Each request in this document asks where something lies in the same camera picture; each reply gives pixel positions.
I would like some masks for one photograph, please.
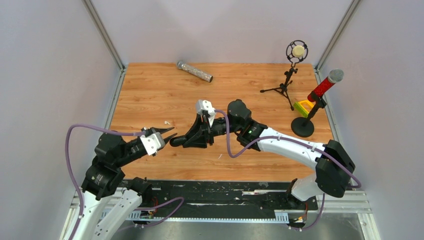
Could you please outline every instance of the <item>wall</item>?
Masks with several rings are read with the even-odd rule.
[[[82,1],[0,6],[0,239],[57,240],[75,192],[67,129],[105,125],[119,70]],[[79,184],[99,135],[71,136]]]
[[[424,2],[365,0],[322,70],[344,70],[328,92],[381,239],[422,239]]]
[[[288,63],[304,40],[316,64],[350,0],[92,0],[131,62]]]

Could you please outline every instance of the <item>silver microphone grille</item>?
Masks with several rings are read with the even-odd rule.
[[[330,74],[328,75],[328,80],[335,84],[343,80],[343,77],[345,76],[345,73],[341,69],[334,69],[330,71]]]

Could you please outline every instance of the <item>silver microphone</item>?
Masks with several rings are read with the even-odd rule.
[[[176,67],[180,70],[183,70],[183,71],[189,73],[189,74],[193,74],[194,76],[201,78],[208,83],[212,82],[212,79],[214,78],[214,76],[210,75],[209,73],[204,72],[200,69],[197,69],[194,66],[190,66],[187,63],[184,63],[183,61],[178,61],[176,63]]]

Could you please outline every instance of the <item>black round microphone stand base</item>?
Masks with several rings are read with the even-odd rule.
[[[305,117],[297,117],[291,122],[291,130],[299,137],[307,138],[314,133],[314,124]]]

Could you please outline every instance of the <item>wooden table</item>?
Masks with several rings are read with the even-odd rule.
[[[192,126],[197,100],[211,101],[216,109],[227,111],[228,104],[241,99],[252,111],[252,118],[283,134],[296,137],[291,122],[299,117],[291,111],[286,98],[275,91],[260,93],[261,89],[275,88],[285,81],[289,64],[234,64],[197,63],[193,66],[213,75],[211,83],[178,70],[175,63],[131,63],[119,95],[111,129],[137,132],[143,127],[168,128],[185,134]],[[310,64],[298,64],[297,74],[288,87],[292,103],[302,101],[317,86]],[[332,133],[326,112],[320,109],[312,119],[315,132],[306,139],[327,143]],[[235,154],[243,147],[231,136],[231,150]],[[166,180],[213,181],[291,181],[312,173],[308,167],[286,157],[247,150],[237,158],[227,154],[225,136],[215,138],[206,149],[182,148],[167,145],[157,156],[145,156],[127,166],[126,178],[147,177]]]

